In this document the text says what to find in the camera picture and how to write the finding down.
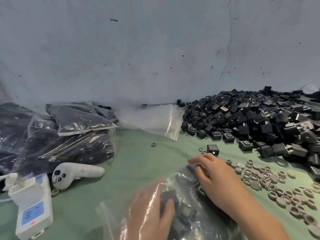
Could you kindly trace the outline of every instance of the power strip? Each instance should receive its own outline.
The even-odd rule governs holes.
[[[38,238],[54,221],[48,176],[44,174],[36,177],[35,183],[43,191],[42,198],[33,205],[19,206],[16,235],[20,240]]]

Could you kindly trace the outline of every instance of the joystick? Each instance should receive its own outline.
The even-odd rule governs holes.
[[[75,179],[98,178],[103,175],[104,168],[102,167],[64,162],[54,170],[52,174],[52,184],[58,190],[65,190]]]

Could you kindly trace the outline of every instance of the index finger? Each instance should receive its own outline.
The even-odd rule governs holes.
[[[190,164],[199,163],[208,169],[208,168],[210,168],[210,161],[211,160],[207,157],[204,157],[204,155],[206,155],[206,154],[198,155],[194,158],[191,158],[188,160],[188,163],[190,163]]]

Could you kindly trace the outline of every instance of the green tablecloth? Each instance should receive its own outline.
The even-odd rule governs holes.
[[[102,224],[94,208],[101,202],[143,183],[162,177],[185,166],[187,159],[199,154],[198,148],[206,148],[207,144],[217,144],[219,157],[230,159],[237,163],[245,163],[252,159],[261,166],[270,166],[273,172],[293,170],[296,179],[286,178],[285,184],[277,184],[283,190],[292,190],[298,185],[311,187],[312,180],[305,170],[288,165],[280,167],[275,159],[258,158],[258,153],[243,153],[238,143],[225,144],[223,141],[212,141],[211,138],[199,139],[181,132],[178,141],[172,141],[164,136],[156,136],[141,130],[118,129],[119,141],[116,158],[111,164],[104,162],[100,166],[106,170],[99,179],[85,178],[76,180],[67,189],[52,199],[53,224],[39,238],[46,240],[100,240],[103,236]],[[267,196],[267,191],[254,191],[249,188],[255,199],[270,213],[274,214],[284,225],[292,240],[314,239],[303,220],[298,220],[289,214],[288,207],[280,208]],[[314,198],[320,207],[320,194]],[[317,210],[304,206],[307,214],[320,222]],[[0,203],[0,239],[18,239],[15,236],[17,206],[13,202]]]

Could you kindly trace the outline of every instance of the person's right hand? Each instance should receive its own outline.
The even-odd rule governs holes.
[[[202,189],[216,206],[232,218],[238,207],[255,201],[234,170],[221,158],[207,153],[191,158],[188,162],[199,163],[205,167],[210,178],[205,175],[200,165],[195,170]]]

